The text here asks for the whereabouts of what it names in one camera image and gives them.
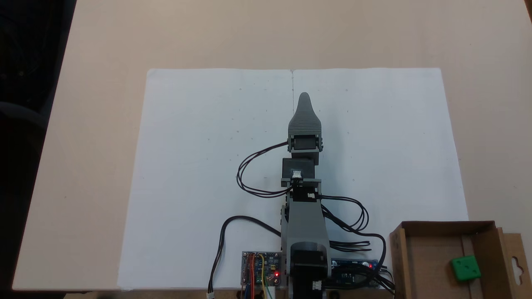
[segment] table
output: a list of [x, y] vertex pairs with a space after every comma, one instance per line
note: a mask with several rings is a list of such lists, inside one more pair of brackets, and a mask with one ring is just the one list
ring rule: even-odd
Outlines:
[[523, 0], [78, 0], [14, 289], [116, 289], [151, 68], [441, 68], [470, 220], [532, 256]]

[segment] gray robotic arm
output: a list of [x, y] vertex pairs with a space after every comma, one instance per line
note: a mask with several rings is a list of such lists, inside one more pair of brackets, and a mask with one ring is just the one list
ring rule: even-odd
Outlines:
[[291, 187], [281, 211], [281, 245], [290, 299], [325, 298], [321, 282], [331, 276], [329, 237], [321, 210], [321, 180], [314, 176], [323, 149], [321, 122], [310, 97], [302, 93], [288, 125], [288, 151], [282, 161], [284, 187]]

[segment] open cardboard box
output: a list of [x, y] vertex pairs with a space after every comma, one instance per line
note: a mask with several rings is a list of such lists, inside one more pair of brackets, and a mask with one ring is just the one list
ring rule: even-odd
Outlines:
[[[520, 234], [504, 234], [494, 221], [404, 221], [390, 234], [395, 298], [532, 298]], [[460, 283], [450, 261], [475, 255], [481, 278]], [[523, 270], [521, 285], [512, 258]]]

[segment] green cube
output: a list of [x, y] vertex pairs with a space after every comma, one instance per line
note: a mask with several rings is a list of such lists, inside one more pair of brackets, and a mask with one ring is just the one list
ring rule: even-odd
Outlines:
[[454, 275], [458, 281], [466, 281], [480, 277], [480, 269], [478, 268], [477, 259], [474, 255], [463, 256], [461, 258], [451, 260]]

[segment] white paper sheet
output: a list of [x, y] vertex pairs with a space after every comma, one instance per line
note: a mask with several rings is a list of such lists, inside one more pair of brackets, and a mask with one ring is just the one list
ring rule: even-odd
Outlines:
[[[322, 123], [322, 191], [361, 201], [367, 232], [388, 239], [403, 220], [468, 219], [439, 69], [151, 70], [120, 287], [206, 288], [227, 218], [249, 215], [280, 229], [284, 199], [253, 197], [235, 175], [249, 154], [286, 140], [301, 92]], [[288, 156], [280, 148], [254, 160], [245, 182], [279, 190]], [[360, 213], [348, 203], [324, 204], [346, 222]], [[364, 240], [327, 226], [330, 239]], [[373, 251], [365, 256], [332, 254], [380, 257], [379, 240], [368, 240]], [[242, 251], [279, 248], [279, 237], [255, 224], [231, 223], [214, 287], [240, 287]]]

